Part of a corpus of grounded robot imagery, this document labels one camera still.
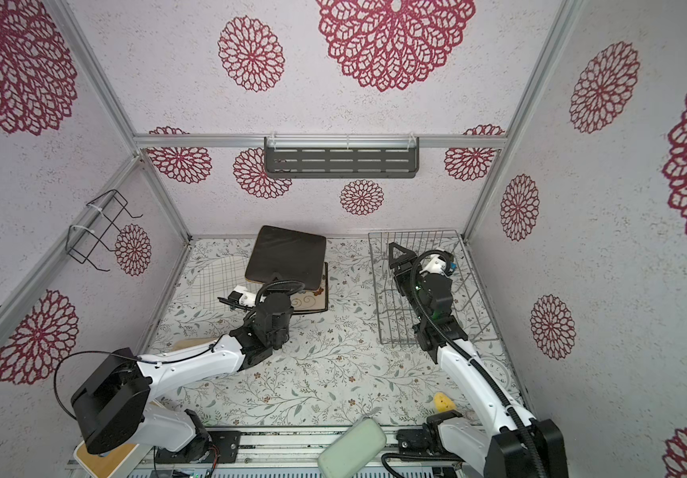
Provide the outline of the dark square plate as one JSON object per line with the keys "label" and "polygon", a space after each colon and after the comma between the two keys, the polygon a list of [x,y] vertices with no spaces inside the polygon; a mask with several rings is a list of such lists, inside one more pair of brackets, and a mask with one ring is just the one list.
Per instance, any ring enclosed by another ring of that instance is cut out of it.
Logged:
{"label": "dark square plate", "polygon": [[322,314],[329,310],[329,272],[328,263],[324,264],[322,280],[315,291],[304,291],[292,297],[295,315]]}

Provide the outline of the round plaid white plate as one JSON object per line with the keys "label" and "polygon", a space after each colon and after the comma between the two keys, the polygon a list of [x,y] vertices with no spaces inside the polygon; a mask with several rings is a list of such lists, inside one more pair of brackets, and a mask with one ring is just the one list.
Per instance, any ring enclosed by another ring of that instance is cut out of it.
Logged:
{"label": "round plaid white plate", "polygon": [[219,312],[226,308],[219,299],[227,298],[236,286],[246,287],[248,258],[224,256],[205,261],[194,268],[188,282],[188,299],[200,309]]}

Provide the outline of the dark round plate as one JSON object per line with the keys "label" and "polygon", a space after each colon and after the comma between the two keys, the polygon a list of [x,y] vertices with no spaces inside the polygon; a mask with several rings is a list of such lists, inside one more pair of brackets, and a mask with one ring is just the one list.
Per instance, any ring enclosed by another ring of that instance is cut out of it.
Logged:
{"label": "dark round plate", "polygon": [[323,282],[327,241],[322,235],[265,225],[256,237],[245,278],[262,284],[297,281],[315,291]]}

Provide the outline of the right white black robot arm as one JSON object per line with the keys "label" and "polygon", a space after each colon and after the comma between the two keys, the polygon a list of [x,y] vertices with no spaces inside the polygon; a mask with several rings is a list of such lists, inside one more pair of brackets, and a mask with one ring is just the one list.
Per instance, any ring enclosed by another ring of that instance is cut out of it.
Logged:
{"label": "right white black robot arm", "polygon": [[505,390],[482,362],[453,315],[454,256],[444,250],[418,254],[395,242],[387,246],[389,269],[415,317],[419,348],[448,374],[481,424],[450,410],[429,416],[423,442],[408,443],[402,461],[457,460],[475,477],[566,477],[564,436],[553,420],[538,420]]}

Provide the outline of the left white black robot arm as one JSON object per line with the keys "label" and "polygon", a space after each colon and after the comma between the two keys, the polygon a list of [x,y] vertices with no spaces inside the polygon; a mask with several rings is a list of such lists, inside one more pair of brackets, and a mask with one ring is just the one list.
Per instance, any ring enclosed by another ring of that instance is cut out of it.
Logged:
{"label": "left white black robot arm", "polygon": [[76,420],[86,452],[102,456],[128,444],[167,451],[179,462],[206,457],[212,439],[191,409],[177,412],[155,400],[182,386],[212,376],[249,370],[289,340],[292,297],[304,291],[300,281],[263,285],[248,298],[240,327],[218,339],[161,355],[136,356],[129,348],[104,353],[104,360],[74,392],[63,410]]}

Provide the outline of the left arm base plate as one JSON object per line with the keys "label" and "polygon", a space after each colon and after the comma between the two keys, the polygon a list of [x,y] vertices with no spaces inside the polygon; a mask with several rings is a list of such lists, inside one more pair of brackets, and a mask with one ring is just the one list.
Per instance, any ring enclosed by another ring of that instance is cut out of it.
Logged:
{"label": "left arm base plate", "polygon": [[234,463],[242,438],[241,431],[211,430],[198,433],[192,442],[182,450],[172,452],[159,448],[154,452],[156,463],[162,464],[194,464],[194,463]]}

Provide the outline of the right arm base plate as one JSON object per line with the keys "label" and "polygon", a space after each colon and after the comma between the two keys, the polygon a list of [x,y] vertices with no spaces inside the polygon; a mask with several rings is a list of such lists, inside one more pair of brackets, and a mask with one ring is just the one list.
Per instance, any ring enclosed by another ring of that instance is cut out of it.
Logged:
{"label": "right arm base plate", "polygon": [[426,428],[399,429],[395,437],[400,455],[437,456],[439,454],[435,437]]}

